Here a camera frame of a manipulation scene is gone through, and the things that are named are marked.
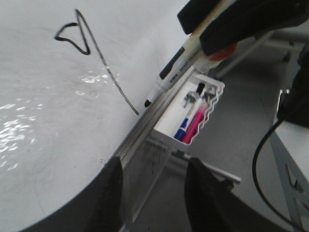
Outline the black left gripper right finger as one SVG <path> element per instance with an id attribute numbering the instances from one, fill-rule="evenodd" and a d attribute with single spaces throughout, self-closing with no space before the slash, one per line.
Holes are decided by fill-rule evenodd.
<path id="1" fill-rule="evenodd" d="M 219 181 L 198 158 L 188 162 L 184 199 L 194 232 L 283 232 Z"/>

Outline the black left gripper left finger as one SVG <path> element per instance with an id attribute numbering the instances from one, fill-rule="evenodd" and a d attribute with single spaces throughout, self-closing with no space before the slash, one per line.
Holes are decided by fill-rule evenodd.
<path id="1" fill-rule="evenodd" d="M 123 224 L 120 206 L 123 168 L 112 157 L 78 195 L 24 232 L 117 232 Z"/>

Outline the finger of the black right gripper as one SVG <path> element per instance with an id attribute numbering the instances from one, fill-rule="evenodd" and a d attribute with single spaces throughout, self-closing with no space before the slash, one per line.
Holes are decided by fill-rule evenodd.
<path id="1" fill-rule="evenodd" d="M 200 35 L 206 55 L 257 34 L 296 27 L 309 18 L 307 0 L 238 0 Z"/>
<path id="2" fill-rule="evenodd" d="M 192 34 L 222 0 L 190 0 L 177 14 L 186 35 Z"/>

